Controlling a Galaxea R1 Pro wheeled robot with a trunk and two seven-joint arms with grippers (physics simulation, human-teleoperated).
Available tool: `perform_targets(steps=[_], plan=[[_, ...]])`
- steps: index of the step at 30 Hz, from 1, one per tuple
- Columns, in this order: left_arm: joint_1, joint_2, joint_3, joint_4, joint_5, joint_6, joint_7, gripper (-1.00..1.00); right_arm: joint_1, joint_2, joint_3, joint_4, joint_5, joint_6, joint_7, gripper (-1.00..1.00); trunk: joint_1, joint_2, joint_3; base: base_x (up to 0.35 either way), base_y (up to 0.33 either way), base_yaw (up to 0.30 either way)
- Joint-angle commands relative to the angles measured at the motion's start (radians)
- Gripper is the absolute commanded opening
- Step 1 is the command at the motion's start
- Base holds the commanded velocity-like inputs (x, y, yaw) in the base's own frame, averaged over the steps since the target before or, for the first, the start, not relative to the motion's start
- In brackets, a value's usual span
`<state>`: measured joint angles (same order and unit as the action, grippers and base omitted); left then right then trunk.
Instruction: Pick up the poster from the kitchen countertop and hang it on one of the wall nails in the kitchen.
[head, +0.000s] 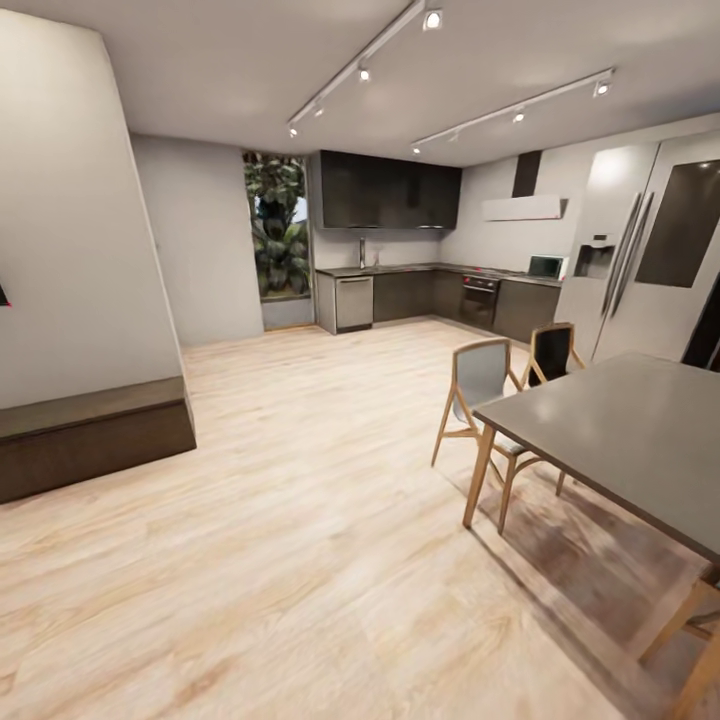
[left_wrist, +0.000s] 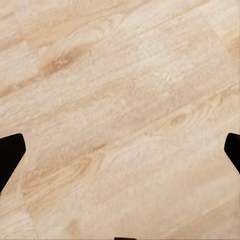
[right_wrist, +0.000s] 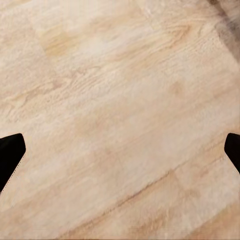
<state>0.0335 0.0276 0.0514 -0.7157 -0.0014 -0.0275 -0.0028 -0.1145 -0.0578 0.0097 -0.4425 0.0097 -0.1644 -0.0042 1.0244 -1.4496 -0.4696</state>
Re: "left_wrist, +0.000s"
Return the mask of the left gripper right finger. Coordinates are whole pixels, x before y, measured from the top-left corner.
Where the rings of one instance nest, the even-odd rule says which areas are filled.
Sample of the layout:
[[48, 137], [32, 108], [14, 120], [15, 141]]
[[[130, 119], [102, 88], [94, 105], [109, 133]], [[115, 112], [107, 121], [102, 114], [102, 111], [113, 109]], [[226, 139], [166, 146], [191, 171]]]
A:
[[240, 173], [240, 135], [228, 133], [224, 151]]

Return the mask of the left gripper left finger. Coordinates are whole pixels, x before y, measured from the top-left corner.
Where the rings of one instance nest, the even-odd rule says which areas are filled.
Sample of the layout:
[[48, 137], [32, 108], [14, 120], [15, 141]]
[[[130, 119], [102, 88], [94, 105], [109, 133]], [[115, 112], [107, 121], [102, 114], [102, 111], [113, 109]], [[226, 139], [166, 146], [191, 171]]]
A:
[[22, 133], [0, 138], [0, 193], [26, 152]]

